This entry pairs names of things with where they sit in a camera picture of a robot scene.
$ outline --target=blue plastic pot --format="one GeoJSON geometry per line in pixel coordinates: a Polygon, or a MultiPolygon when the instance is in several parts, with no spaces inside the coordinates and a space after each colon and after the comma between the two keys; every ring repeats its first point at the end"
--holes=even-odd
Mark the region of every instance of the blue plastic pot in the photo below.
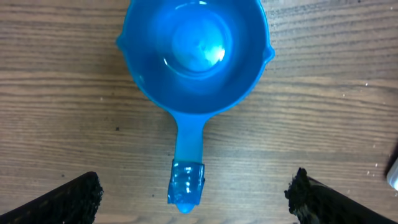
{"type": "Polygon", "coordinates": [[[200,203],[206,122],[242,101],[274,57],[260,0],[136,0],[117,40],[137,86],[177,122],[169,203],[200,203]]]}

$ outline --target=wood grain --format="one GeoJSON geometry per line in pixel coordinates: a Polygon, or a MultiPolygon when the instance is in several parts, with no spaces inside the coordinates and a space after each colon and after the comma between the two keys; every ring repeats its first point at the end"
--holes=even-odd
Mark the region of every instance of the wood grain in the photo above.
{"type": "Polygon", "coordinates": [[[191,215],[166,204],[175,122],[114,44],[128,5],[0,0],[0,213],[93,170],[97,223],[294,223],[283,191],[305,167],[398,221],[383,175],[398,139],[398,1],[263,1],[277,56],[208,123],[191,215]]]}

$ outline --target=white object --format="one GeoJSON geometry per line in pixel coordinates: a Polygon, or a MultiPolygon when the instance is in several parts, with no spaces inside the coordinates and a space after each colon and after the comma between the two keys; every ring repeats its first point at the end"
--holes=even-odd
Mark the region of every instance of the white object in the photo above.
{"type": "Polygon", "coordinates": [[[391,187],[398,190],[398,160],[392,165],[390,171],[387,174],[387,182],[391,187]]]}

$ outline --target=blue handle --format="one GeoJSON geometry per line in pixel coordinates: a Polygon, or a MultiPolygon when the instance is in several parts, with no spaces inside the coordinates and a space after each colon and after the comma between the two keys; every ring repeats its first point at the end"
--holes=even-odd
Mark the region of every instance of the blue handle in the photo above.
{"type": "Polygon", "coordinates": [[[200,203],[205,183],[203,128],[211,116],[173,114],[177,122],[177,143],[169,184],[168,203],[190,213],[200,203]]]}

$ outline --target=wooden surface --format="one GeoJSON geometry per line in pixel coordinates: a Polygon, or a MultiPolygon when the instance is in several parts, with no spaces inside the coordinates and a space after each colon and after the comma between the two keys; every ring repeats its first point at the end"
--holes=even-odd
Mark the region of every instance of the wooden surface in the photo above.
{"type": "Polygon", "coordinates": [[[277,56],[206,126],[191,215],[166,203],[174,120],[114,45],[128,4],[0,0],[0,213],[93,170],[97,223],[291,224],[283,191],[305,167],[398,221],[384,178],[398,138],[397,0],[264,1],[277,56]]]}

